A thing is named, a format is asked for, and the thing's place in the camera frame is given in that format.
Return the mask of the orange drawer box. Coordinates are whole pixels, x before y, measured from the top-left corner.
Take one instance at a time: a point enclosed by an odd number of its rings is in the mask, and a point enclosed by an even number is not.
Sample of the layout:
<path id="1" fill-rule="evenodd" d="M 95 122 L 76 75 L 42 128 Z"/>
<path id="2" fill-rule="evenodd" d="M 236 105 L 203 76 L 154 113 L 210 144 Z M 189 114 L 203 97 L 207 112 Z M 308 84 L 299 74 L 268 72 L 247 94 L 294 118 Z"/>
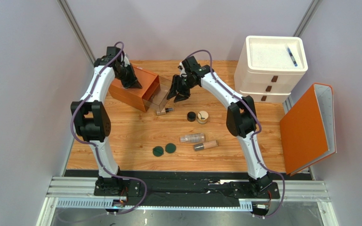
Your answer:
<path id="1" fill-rule="evenodd" d="M 133 69 L 138 82 L 142 85 L 141 89 L 125 89 L 120 80 L 114 79 L 110 84 L 108 92 L 114 99 L 145 113 L 148 110 L 148 106 L 145 103 L 158 90 L 160 84 L 159 75 L 137 66 L 133 66 Z"/>

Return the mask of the clear top drawer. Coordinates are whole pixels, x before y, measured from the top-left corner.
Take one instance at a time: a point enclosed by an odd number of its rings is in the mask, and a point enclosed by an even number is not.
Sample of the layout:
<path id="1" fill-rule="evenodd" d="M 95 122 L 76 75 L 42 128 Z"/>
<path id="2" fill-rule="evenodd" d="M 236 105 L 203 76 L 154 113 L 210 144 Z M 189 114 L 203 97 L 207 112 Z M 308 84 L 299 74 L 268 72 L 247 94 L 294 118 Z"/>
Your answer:
<path id="1" fill-rule="evenodd" d="M 167 96 L 171 88 L 172 81 L 158 76 L 148 88 L 146 97 L 143 97 L 143 103 L 147 110 L 162 111 L 167 105 Z"/>

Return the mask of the clear glitter bottle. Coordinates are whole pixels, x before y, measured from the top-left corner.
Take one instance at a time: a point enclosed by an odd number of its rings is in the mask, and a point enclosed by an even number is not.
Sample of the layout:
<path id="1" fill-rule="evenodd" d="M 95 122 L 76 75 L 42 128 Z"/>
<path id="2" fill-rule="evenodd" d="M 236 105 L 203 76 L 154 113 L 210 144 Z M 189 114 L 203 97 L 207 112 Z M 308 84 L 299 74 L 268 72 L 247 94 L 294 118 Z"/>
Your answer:
<path id="1" fill-rule="evenodd" d="M 189 134 L 180 137 L 181 143 L 200 143 L 205 142 L 206 136 L 204 133 Z"/>

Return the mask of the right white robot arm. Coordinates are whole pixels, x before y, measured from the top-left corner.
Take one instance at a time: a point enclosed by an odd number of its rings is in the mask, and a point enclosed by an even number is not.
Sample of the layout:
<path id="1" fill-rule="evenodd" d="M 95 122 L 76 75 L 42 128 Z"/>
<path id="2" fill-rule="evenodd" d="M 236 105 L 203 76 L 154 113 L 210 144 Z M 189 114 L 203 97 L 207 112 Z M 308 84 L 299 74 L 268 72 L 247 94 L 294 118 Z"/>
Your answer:
<path id="1" fill-rule="evenodd" d="M 226 127 L 235 136 L 242 148 L 247 162 L 247 173 L 250 177 L 250 189 L 261 192 L 271 183 L 269 171 L 262 166 L 262 156 L 255 131 L 256 122 L 255 103 L 252 97 L 242 96 L 229 87 L 212 70 L 209 65 L 201 66 L 194 56 L 180 62 L 180 74 L 172 78 L 167 99 L 180 102 L 190 97 L 190 90 L 200 86 L 215 96 L 226 108 Z"/>

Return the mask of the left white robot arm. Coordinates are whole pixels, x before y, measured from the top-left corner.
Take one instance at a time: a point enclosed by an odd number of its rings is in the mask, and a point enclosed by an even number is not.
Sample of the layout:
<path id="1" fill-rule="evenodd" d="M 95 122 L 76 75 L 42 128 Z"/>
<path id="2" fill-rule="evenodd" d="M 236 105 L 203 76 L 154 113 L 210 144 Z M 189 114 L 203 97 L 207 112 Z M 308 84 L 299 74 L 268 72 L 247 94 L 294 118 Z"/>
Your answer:
<path id="1" fill-rule="evenodd" d="M 96 186 L 112 193 L 123 190 L 125 178 L 118 174 L 120 169 L 111 152 L 111 122 L 104 101 L 114 79 L 120 80 L 125 89 L 142 88 L 123 49 L 117 45 L 107 48 L 106 54 L 94 63 L 94 75 L 85 94 L 70 106 L 71 133 L 75 140 L 91 148 L 98 164 Z"/>

